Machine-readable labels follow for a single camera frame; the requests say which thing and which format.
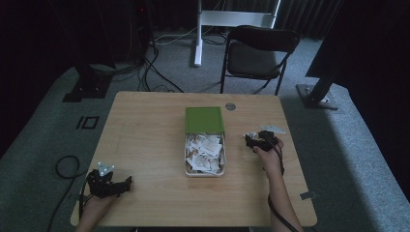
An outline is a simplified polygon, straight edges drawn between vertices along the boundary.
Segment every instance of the gray carpet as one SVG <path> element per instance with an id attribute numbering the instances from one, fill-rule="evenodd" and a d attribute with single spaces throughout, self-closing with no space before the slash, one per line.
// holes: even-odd
<path id="1" fill-rule="evenodd" d="M 207 38 L 220 40 L 218 37 Z M 204 44 L 202 66 L 193 66 L 194 41 L 159 45 L 155 68 L 185 92 L 218 93 L 223 46 Z M 279 91 L 284 112 L 313 199 L 318 223 L 306 231 L 408 231 L 409 202 L 385 163 L 371 133 L 346 89 L 333 85 L 330 94 L 338 111 L 306 109 L 297 84 L 315 84 L 305 74 L 320 42 L 303 39 L 290 57 Z M 147 54 L 151 60 L 153 49 Z M 0 159 L 0 231 L 46 231 L 49 220 L 71 180 L 55 172 L 57 160 L 77 156 L 85 171 L 94 154 L 115 94 L 144 91 L 140 73 L 116 75 L 104 99 L 62 102 L 77 80 L 66 71 L 50 88 L 37 111 L 5 156 Z M 147 83 L 152 91 L 178 90 L 153 71 Z M 225 93 L 272 95 L 276 82 L 228 79 Z M 95 129 L 77 128 L 81 117 L 99 116 Z M 64 159 L 60 171 L 75 172 L 73 159 Z M 74 231 L 70 216 L 81 178 L 76 179 L 61 204 L 51 231 Z M 253 228 L 267 231 L 267 228 Z M 130 231 L 98 228 L 96 231 Z"/>

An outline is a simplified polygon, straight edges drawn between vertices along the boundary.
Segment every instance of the human arm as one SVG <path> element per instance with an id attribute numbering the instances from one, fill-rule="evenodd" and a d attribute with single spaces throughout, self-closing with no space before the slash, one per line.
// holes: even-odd
<path id="1" fill-rule="evenodd" d="M 283 142 L 279 139 L 278 145 L 276 145 L 276 150 L 281 152 L 281 147 L 283 147 Z M 290 202 L 280 169 L 280 159 L 276 150 L 272 149 L 269 152 L 265 152 L 257 146 L 253 147 L 253 151 L 260 157 L 266 176 L 268 177 L 270 198 L 275 210 L 294 228 L 301 232 L 303 231 L 303 227 L 296 217 Z M 271 223 L 273 231 L 290 231 L 272 211 Z"/>
<path id="2" fill-rule="evenodd" d="M 84 206 L 81 219 L 75 232 L 91 232 L 98 224 L 103 215 L 108 211 L 112 202 L 114 202 L 116 195 L 99 198 L 92 196 Z"/>

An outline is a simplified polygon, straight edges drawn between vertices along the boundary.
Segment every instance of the green box lid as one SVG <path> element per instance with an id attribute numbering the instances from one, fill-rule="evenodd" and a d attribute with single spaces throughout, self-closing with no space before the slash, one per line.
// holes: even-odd
<path id="1" fill-rule="evenodd" d="M 187 107 L 185 131 L 186 133 L 224 132 L 220 107 Z"/>

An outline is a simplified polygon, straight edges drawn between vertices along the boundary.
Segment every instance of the black chair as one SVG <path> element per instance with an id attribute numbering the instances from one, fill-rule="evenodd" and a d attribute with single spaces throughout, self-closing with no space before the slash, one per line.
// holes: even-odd
<path id="1" fill-rule="evenodd" d="M 242 25 L 228 34 L 220 76 L 220 93 L 223 93 L 225 78 L 240 77 L 266 80 L 265 88 L 272 79 L 279 77 L 275 95 L 278 94 L 287 58 L 298 46 L 300 37 L 289 30 L 276 30 Z M 277 52 L 283 58 L 277 61 Z"/>

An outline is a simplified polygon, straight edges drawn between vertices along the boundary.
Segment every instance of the wooden table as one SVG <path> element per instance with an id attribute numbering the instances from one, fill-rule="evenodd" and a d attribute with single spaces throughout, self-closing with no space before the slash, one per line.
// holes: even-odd
<path id="1" fill-rule="evenodd" d="M 227 103 L 236 109 L 229 111 Z M 185 108 L 220 106 L 225 126 L 226 166 L 218 178 L 185 173 Z M 270 226 L 268 181 L 244 134 L 262 125 L 285 130 L 284 181 L 303 226 L 317 221 L 292 136 L 278 97 L 260 95 L 120 92 L 102 131 L 90 170 L 99 161 L 115 165 L 113 182 L 132 176 L 100 225 Z M 72 224 L 78 223 L 75 206 Z"/>

